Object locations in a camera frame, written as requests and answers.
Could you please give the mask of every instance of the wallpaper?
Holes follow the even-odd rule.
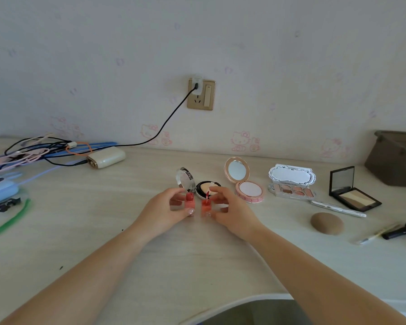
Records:
[[[200,74],[213,111],[186,102]],[[406,131],[406,0],[0,0],[0,135],[363,163]]]

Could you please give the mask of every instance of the brown storage box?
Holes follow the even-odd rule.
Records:
[[[387,185],[406,187],[406,132],[376,131],[374,134],[378,139],[365,167]]]

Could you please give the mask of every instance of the hand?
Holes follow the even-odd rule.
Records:
[[[170,210],[170,205],[182,205],[184,188],[168,188],[151,198],[132,226],[145,236],[146,241],[165,233],[182,219],[194,213],[194,209]]]
[[[211,211],[211,217],[217,222],[227,227],[233,234],[239,238],[249,241],[254,232],[263,227],[263,224],[251,211],[247,203],[236,196],[226,187],[209,187],[211,191],[217,194],[209,198],[215,204],[228,204],[228,207],[222,207],[221,212]]]

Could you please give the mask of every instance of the tabletop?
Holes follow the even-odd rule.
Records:
[[[14,139],[0,139],[0,147]],[[126,159],[104,169],[87,164],[56,167],[46,161],[21,168],[32,199],[26,216],[0,235],[0,320],[39,290],[129,226],[147,201],[177,186],[176,171],[187,168],[196,182],[210,180],[234,190],[224,174],[231,157],[206,153],[125,147]],[[343,165],[244,156],[249,180],[267,187],[277,163],[309,167],[321,202],[328,196],[330,171]],[[78,159],[67,158],[65,162]],[[339,236],[317,232],[309,220],[324,209],[266,191],[250,207],[277,234],[325,265],[406,312],[406,236],[368,245],[353,242],[396,221],[406,221],[406,188],[380,182],[363,166],[355,187],[382,202],[367,218],[335,213],[345,223]],[[211,218],[186,218],[151,241],[126,270],[97,324],[178,324],[202,312],[254,299],[291,299],[261,257]]]

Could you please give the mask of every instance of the gold wall socket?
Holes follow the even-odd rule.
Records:
[[[193,87],[193,80],[188,80],[188,92]],[[192,109],[213,110],[213,100],[215,98],[215,81],[203,80],[203,91],[200,96],[190,94],[187,99],[187,107]]]

